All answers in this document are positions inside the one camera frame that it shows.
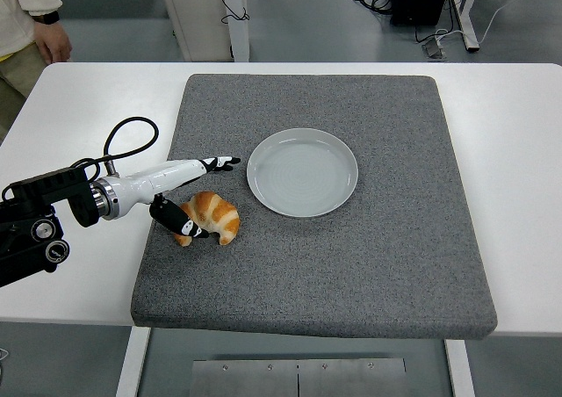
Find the person's hand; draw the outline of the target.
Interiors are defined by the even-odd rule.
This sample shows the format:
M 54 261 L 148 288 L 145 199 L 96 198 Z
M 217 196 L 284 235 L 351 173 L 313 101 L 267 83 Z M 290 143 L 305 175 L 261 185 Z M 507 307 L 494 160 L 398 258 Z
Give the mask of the person's hand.
M 60 22 L 34 23 L 34 40 L 47 65 L 71 59 L 72 45 Z

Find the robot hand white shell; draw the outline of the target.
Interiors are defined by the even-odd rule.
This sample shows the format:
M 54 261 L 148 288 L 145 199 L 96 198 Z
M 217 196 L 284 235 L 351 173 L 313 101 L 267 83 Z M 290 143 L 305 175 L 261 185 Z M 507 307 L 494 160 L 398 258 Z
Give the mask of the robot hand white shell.
M 103 216 L 113 220 L 125 216 L 133 206 L 149 205 L 151 217 L 169 231 L 183 236 L 203 237 L 209 233 L 191 219 L 179 206 L 165 199 L 163 194 L 191 183 L 212 171 L 230 171 L 241 160 L 232 156 L 218 156 L 202 160 L 164 162 L 129 177 L 105 177 L 108 210 Z

